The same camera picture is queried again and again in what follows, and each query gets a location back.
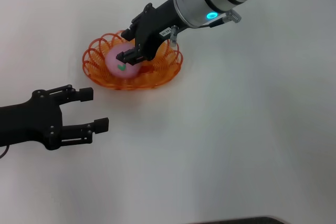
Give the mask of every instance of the white table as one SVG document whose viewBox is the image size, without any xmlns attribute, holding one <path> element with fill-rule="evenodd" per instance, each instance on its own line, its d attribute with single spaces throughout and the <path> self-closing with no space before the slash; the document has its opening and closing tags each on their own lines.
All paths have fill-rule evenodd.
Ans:
<svg viewBox="0 0 336 224">
<path fill-rule="evenodd" d="M 334 223 L 335 0 L 251 0 L 236 8 L 240 24 L 182 33 L 182 72 L 158 90 L 85 77 L 92 40 L 164 1 L 0 0 L 0 106 L 73 84 L 95 99 L 63 106 L 65 124 L 110 118 L 92 145 L 12 146 L 0 222 Z"/>
</svg>

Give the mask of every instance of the orange wire basket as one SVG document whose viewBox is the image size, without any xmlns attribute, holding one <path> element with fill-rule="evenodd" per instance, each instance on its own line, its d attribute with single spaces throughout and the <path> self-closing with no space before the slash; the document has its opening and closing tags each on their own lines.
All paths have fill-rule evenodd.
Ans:
<svg viewBox="0 0 336 224">
<path fill-rule="evenodd" d="M 120 34 L 105 34 L 94 40 L 83 55 L 83 71 L 93 82 L 115 90 L 155 89 L 171 81 L 181 70 L 183 56 L 179 46 L 174 50 L 169 40 L 158 49 L 152 61 L 144 61 L 138 75 L 133 79 L 113 76 L 105 65 L 105 56 L 117 44 L 128 43 Z"/>
</svg>

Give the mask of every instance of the cable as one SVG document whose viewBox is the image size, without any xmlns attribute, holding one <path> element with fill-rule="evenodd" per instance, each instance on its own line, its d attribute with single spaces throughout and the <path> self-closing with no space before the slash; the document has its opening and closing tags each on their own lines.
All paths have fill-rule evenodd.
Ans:
<svg viewBox="0 0 336 224">
<path fill-rule="evenodd" d="M 9 145 L 6 146 L 6 150 L 3 152 L 3 154 L 0 155 L 0 159 L 6 156 L 8 150 L 9 150 Z"/>
</svg>

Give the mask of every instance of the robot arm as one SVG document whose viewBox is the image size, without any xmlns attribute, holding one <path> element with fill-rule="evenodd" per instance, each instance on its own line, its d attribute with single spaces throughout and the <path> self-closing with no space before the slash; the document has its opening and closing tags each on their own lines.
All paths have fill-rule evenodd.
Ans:
<svg viewBox="0 0 336 224">
<path fill-rule="evenodd" d="M 173 42 L 178 33 L 187 28 L 209 27 L 229 21 L 239 22 L 240 16 L 232 9 L 247 0 L 168 0 L 155 9 L 148 4 L 122 33 L 128 41 L 135 39 L 135 48 L 122 52 L 117 59 L 135 65 L 153 60 L 159 46 L 167 39 Z"/>
</svg>

